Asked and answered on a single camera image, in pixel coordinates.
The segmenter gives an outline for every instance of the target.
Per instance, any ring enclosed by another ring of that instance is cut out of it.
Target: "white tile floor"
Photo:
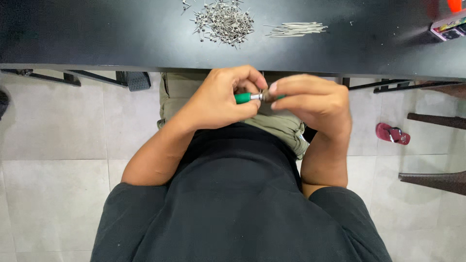
[[[0,122],[0,262],[89,260],[105,198],[157,131],[160,76],[151,77],[152,89],[131,93],[87,79],[76,88],[0,76],[12,99]],[[397,179],[399,171],[466,170],[465,131],[405,119],[454,116],[457,100],[358,90],[350,101],[348,188],[366,203],[393,260],[466,261],[466,197]],[[381,121],[409,133],[410,144],[378,140]]]

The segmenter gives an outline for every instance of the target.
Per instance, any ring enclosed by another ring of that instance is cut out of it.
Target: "orange object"
[[[448,6],[452,12],[461,11],[461,2],[463,0],[448,0]]]

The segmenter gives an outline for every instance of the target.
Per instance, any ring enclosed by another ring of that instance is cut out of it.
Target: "olive green pants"
[[[160,82],[161,119],[157,123],[159,129],[188,102],[206,77],[207,74],[162,73],[162,81]],[[278,79],[277,76],[266,77],[269,86]],[[280,138],[295,152],[298,159],[302,159],[303,153],[308,148],[309,143],[302,138],[304,123],[287,110],[274,112],[270,109],[270,104],[263,102],[259,108],[259,113],[244,120],[244,122]]]

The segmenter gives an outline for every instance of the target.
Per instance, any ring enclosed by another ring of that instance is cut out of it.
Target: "sleeve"
[[[147,229],[162,209],[166,186],[118,184],[103,206],[91,262],[132,261]]]
[[[353,191],[329,186],[316,190],[309,200],[336,220],[363,261],[391,261],[363,200]]]

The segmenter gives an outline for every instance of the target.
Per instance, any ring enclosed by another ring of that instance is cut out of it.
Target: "hand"
[[[258,99],[236,104],[234,93],[252,94],[266,89],[262,74],[250,65],[213,69],[186,105],[173,117],[189,128],[216,129],[253,117],[260,107]]]
[[[272,95],[286,97],[273,110],[288,109],[310,128],[330,139],[349,139],[351,115],[348,88],[310,75],[285,77],[270,85]]]

